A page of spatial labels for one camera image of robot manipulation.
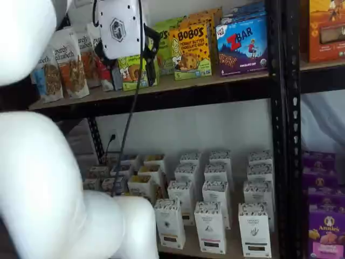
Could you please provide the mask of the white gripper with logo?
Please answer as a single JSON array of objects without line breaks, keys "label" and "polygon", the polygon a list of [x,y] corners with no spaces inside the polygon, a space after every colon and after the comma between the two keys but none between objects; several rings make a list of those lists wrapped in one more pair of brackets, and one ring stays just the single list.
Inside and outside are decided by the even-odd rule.
[{"label": "white gripper with logo", "polygon": [[[141,6],[139,1],[98,1],[98,19],[101,41],[94,51],[101,63],[108,66],[108,59],[135,56],[141,52],[146,62],[148,85],[153,86],[160,34],[146,26],[144,5]],[[142,32],[152,43],[151,46],[140,39]]]}]

